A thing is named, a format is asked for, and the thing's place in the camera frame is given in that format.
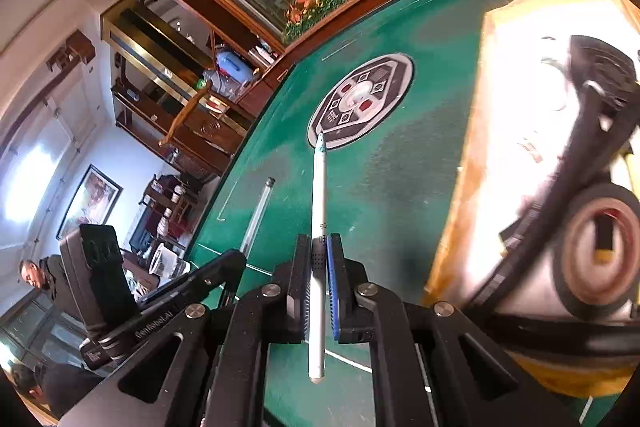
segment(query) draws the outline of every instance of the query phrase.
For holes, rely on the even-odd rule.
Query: screw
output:
[[[453,314],[455,308],[445,301],[436,302],[433,305],[433,311],[436,312],[438,317],[449,317],[449,315]]]
[[[277,284],[265,284],[262,287],[262,295],[265,297],[277,297],[280,295],[280,286]]]
[[[371,297],[378,293],[378,286],[372,282],[364,282],[358,286],[358,293],[363,297]]]
[[[199,317],[202,317],[206,311],[207,309],[202,304],[196,303],[196,304],[189,304],[187,306],[187,309],[185,309],[184,313],[190,319],[197,319]]]

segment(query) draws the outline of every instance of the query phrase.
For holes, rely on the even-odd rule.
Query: green table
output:
[[[328,152],[329,233],[369,280],[419,303],[462,153],[485,12],[511,0],[396,0],[302,60],[257,122],[190,249],[201,266],[240,245],[260,192],[276,183],[239,294],[270,280],[310,233],[313,149],[307,125],[326,93],[362,63],[389,53],[414,62],[407,94],[364,137]],[[220,291],[206,303],[217,304]],[[265,405],[288,426],[374,425],[367,345],[328,334],[326,378],[308,381],[307,347],[272,346]]]

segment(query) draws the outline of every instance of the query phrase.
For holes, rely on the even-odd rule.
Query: person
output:
[[[57,310],[83,322],[71,293],[61,256],[45,257],[38,264],[30,260],[20,261],[19,269],[22,280],[34,288],[43,290]]]
[[[14,363],[11,375],[18,393],[48,405],[57,419],[103,380],[95,373],[69,363],[37,364],[35,371],[22,363]]]

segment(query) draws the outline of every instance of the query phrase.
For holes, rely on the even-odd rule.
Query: black cable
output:
[[[586,84],[580,113],[565,149],[564,161],[556,171],[555,182],[521,219],[518,229],[505,245],[507,256],[463,307],[463,312],[473,320],[490,313],[515,289],[555,232],[566,207],[565,202],[580,181],[577,174],[584,165],[584,159],[591,151],[594,140],[602,137],[600,114],[603,105],[602,90]]]
[[[613,212],[617,217],[603,213],[611,209],[610,201],[607,200],[619,202]],[[632,274],[629,273],[630,270],[625,270],[625,264],[622,264],[615,279],[620,288],[615,288],[616,292],[613,295],[608,297],[602,293],[592,295],[590,291],[581,288],[579,276],[575,276],[574,263],[576,256],[585,253],[575,251],[575,247],[578,244],[578,238],[583,233],[584,224],[593,219],[597,225],[599,217],[609,218],[607,220],[608,237],[606,238],[609,242],[612,241],[614,222],[618,222],[623,237],[627,238],[624,246],[626,266],[632,265],[634,258],[640,257],[638,251],[640,245],[638,241],[634,241],[634,238],[640,238],[640,202],[630,190],[610,182],[599,183],[585,188],[570,202],[564,223],[554,240],[553,279],[565,309],[574,317],[584,321],[595,321],[609,317],[630,298],[633,298],[638,284],[638,269],[635,274]]]
[[[535,353],[537,358],[618,359],[640,355],[640,325],[635,324],[609,326],[492,314],[484,320],[482,329],[502,347],[524,355]]]
[[[597,152],[595,158],[587,158],[586,168],[580,174],[581,186],[592,182],[593,178],[609,164],[611,158],[623,148],[629,137],[636,130],[640,120],[640,89],[638,85],[629,97],[628,103],[620,109],[613,119],[606,134],[606,140],[594,144],[593,150]]]

